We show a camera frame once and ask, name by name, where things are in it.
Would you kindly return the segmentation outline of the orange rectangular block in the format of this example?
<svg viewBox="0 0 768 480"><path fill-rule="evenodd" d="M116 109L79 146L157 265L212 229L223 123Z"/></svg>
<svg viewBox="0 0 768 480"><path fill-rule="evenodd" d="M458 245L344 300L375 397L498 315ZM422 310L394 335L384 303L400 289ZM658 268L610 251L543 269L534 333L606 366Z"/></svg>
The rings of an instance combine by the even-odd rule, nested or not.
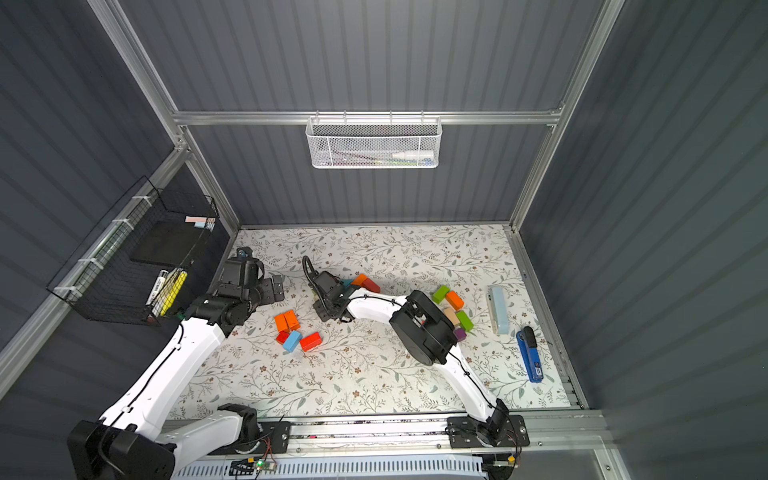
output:
<svg viewBox="0 0 768 480"><path fill-rule="evenodd" d="M364 274L360 274L353 282L353 285L356 286L362 286L363 283L368 279L368 277Z"/></svg>

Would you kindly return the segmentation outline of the red rectangular block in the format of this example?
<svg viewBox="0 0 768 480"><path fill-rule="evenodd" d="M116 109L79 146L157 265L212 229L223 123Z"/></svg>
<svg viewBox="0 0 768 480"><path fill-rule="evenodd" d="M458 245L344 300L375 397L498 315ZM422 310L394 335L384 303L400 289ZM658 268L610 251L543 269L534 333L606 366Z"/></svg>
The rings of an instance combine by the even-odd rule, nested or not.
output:
<svg viewBox="0 0 768 480"><path fill-rule="evenodd" d="M366 290L370 291L370 292L373 292L373 293L380 293L381 292L381 288L373 280L371 280L370 278L366 278L363 281L362 287L365 288Z"/></svg>
<svg viewBox="0 0 768 480"><path fill-rule="evenodd" d="M309 352L320 346L322 342L323 339L321 335L318 332L314 332L308 336L303 337L300 340L300 346L304 352Z"/></svg>

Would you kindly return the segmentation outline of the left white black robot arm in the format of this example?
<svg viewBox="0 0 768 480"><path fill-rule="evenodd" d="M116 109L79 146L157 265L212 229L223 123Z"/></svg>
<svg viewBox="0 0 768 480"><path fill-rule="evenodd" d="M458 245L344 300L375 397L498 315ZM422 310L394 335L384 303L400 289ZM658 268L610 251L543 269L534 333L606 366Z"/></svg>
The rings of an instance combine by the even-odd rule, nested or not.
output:
<svg viewBox="0 0 768 480"><path fill-rule="evenodd" d="M263 300L263 263L249 247L227 259L210 294L195 299L161 353L96 421L79 422L67 447L79 479L168 479L224 446L259 441L257 413L226 404L186 432L162 435L198 368Z"/></svg>

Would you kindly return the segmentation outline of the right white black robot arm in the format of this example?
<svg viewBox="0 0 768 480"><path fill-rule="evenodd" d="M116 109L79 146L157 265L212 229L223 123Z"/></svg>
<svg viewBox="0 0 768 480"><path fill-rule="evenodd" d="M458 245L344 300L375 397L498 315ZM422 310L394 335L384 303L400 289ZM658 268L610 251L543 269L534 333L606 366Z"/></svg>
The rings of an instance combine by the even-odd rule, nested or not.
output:
<svg viewBox="0 0 768 480"><path fill-rule="evenodd" d="M419 363L433 366L452 386L485 445L496 446L505 437L510 420L506 404L492 394L463 355L453 323L423 292L406 296L372 292L346 285L327 271L304 266L304 275L317 295L313 304L322 320L371 320L390 326Z"/></svg>

